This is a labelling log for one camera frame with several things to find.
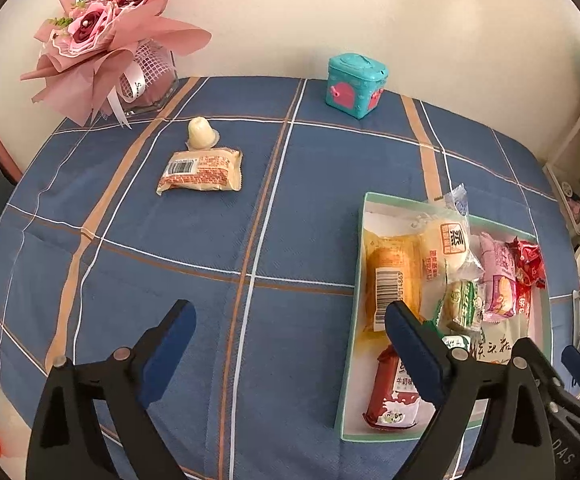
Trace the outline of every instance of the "red wrapper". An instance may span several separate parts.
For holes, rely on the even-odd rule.
[[[516,313],[525,314],[530,322],[532,287],[516,282]]]
[[[419,394],[393,346],[378,358],[379,367],[365,421],[378,430],[398,431],[415,425]]]
[[[506,245],[515,258],[516,281],[525,286],[545,288],[545,266],[539,246],[518,238]]]

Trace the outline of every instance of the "teal box lid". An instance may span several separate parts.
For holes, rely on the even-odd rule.
[[[388,68],[383,63],[351,52],[331,57],[327,65],[364,81],[381,81],[388,76]]]

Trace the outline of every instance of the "white wall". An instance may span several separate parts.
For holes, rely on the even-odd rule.
[[[29,102],[40,84],[18,82],[38,53],[32,34],[55,9],[57,0],[10,0],[0,13],[0,135],[23,167],[59,120]],[[170,0],[165,15],[214,35],[179,60],[181,75],[325,77],[330,56],[361,52],[388,65],[389,89],[492,126],[538,158],[580,112],[570,0]]]

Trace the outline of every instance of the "teal toy box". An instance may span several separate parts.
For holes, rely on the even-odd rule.
[[[327,65],[326,103],[361,119],[379,103],[388,69],[360,54],[341,54]]]

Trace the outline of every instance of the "bed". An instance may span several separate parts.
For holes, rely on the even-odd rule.
[[[559,356],[572,341],[577,267],[534,156],[392,92],[356,120],[328,107],[325,90],[322,80],[189,78],[131,130],[58,127],[0,219],[0,386],[28,424],[53,356],[104,359],[185,298],[198,327],[150,415],[190,478],[391,478],[413,442],[342,442],[333,428],[368,190],[428,200],[464,183],[471,214],[535,234],[555,366],[570,382]],[[199,115],[221,145],[243,150],[243,189],[157,196]],[[99,408],[119,473],[134,478]]]

